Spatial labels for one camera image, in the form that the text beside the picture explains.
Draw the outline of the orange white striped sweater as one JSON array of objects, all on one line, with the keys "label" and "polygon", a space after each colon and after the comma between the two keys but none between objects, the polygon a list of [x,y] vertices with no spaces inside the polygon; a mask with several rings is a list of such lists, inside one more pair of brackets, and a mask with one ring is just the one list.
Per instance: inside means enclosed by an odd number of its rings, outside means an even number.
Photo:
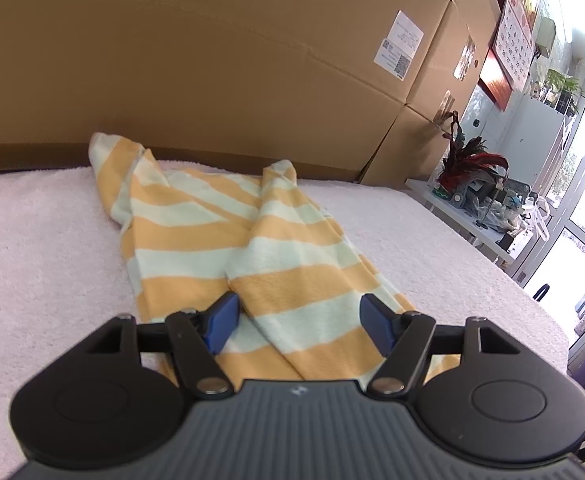
[{"label": "orange white striped sweater", "polygon": [[257,177],[168,169],[106,133],[88,157],[144,321],[204,311],[234,292],[242,312],[218,359],[233,384],[375,375],[382,358],[359,322],[361,298],[411,306],[300,190],[291,162]]}]

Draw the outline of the large centre cardboard box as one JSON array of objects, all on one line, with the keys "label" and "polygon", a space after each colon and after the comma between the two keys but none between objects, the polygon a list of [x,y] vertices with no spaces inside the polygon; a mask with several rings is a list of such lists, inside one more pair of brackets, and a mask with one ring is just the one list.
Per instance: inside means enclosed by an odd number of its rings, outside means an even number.
[{"label": "large centre cardboard box", "polygon": [[239,171],[351,180],[449,0],[0,0],[0,170],[84,164],[96,132]]}]

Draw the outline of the red wall calendar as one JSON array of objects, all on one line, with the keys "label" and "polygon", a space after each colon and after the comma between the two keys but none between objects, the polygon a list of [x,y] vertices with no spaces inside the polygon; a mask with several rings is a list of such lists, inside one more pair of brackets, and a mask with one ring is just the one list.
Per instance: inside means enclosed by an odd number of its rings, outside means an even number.
[{"label": "red wall calendar", "polygon": [[515,90],[522,91],[530,73],[535,42],[537,0],[497,0],[498,24],[487,52],[479,86],[505,112]]}]

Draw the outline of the right cardboard box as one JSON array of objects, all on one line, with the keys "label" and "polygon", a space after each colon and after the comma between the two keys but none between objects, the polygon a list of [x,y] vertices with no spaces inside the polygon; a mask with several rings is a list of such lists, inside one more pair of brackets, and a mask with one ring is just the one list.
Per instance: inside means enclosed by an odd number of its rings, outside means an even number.
[{"label": "right cardboard box", "polygon": [[449,147],[452,114],[461,114],[489,50],[501,9],[497,0],[451,0],[399,111],[359,180],[403,188],[427,180]]}]

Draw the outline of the pink terry towel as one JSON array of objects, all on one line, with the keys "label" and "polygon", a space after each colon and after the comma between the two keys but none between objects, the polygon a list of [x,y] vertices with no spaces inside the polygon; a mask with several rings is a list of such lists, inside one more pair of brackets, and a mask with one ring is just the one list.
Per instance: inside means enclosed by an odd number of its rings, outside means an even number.
[{"label": "pink terry towel", "polygon": [[[568,339],[543,307],[416,200],[347,182],[301,186],[417,310],[442,324],[485,316],[567,367]],[[102,208],[93,170],[0,174],[0,479],[22,461],[8,422],[14,392],[134,309],[119,227]]]}]

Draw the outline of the red leafed potted plant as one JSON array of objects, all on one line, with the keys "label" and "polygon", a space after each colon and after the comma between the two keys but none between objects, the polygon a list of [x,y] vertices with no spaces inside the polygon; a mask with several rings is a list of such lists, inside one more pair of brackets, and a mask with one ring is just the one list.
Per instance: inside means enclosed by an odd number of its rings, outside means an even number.
[{"label": "red leafed potted plant", "polygon": [[501,168],[505,171],[504,177],[508,176],[508,160],[501,154],[489,152],[482,136],[466,139],[456,110],[446,113],[442,120],[451,122],[451,130],[443,133],[449,140],[449,151],[443,157],[443,169],[437,182],[449,196],[460,185],[468,183],[474,174],[484,174],[496,182],[501,177],[497,170]]}]

